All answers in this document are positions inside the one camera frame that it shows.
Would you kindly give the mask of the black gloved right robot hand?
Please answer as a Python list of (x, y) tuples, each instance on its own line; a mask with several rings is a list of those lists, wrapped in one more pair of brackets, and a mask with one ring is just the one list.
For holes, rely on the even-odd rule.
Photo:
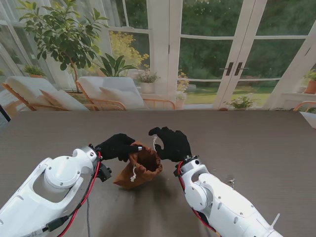
[(168, 127), (155, 127), (149, 131), (149, 135), (156, 135), (162, 141), (163, 148), (155, 144), (155, 150), (161, 159), (181, 162), (192, 157), (189, 141), (182, 131), (173, 131)]

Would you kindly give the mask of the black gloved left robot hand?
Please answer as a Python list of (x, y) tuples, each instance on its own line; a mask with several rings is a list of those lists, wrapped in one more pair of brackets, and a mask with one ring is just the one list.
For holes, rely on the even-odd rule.
[(130, 154), (142, 151), (140, 145), (133, 145), (134, 139), (126, 134), (115, 134), (106, 141), (95, 147), (95, 150), (102, 156), (102, 160), (118, 158), (119, 161), (127, 162)]

